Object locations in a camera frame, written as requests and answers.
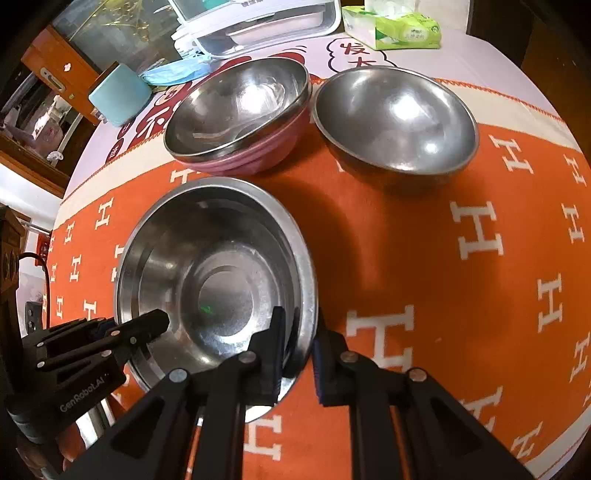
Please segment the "pink bowl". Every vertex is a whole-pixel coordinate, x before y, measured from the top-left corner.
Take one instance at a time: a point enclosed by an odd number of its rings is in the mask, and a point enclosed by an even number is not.
[[[253,175],[274,167],[294,149],[310,123],[309,102],[289,123],[250,147],[220,160],[187,163],[185,167],[218,176]]]

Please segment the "tissue box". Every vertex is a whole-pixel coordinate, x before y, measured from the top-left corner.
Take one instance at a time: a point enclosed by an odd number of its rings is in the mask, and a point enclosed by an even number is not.
[[[388,18],[364,7],[343,7],[342,11],[345,31],[374,50],[441,46],[439,24],[418,12]]]

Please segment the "black cable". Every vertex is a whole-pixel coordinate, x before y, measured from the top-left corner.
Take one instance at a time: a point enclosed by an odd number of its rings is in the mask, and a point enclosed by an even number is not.
[[[49,271],[47,270],[47,264],[45,263],[45,260],[43,260],[43,258],[40,255],[34,254],[32,252],[23,252],[22,254],[20,254],[18,256],[19,261],[21,261],[23,258],[34,258],[35,260],[37,260],[41,264],[41,268],[45,272],[45,288],[46,288],[46,292],[47,292],[46,293],[46,295],[47,295],[47,311],[46,311],[46,316],[45,316],[45,328],[48,329],[49,328],[49,312],[51,310],[49,308],[49,301],[50,301]]]

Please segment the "blue face mask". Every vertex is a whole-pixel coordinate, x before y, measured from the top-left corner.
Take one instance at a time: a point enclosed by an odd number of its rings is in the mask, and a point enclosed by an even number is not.
[[[211,55],[198,55],[147,70],[140,76],[150,85],[179,85],[211,73],[214,64]]]

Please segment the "cabinet handle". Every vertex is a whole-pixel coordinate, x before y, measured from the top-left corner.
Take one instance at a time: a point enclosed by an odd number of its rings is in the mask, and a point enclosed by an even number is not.
[[[58,79],[56,79],[53,76],[53,74],[45,67],[41,67],[40,73],[41,76],[45,78],[45,80],[47,80],[49,83],[51,83],[55,88],[57,88],[60,91],[60,93],[66,91],[66,87],[64,86],[64,84],[60,82]]]

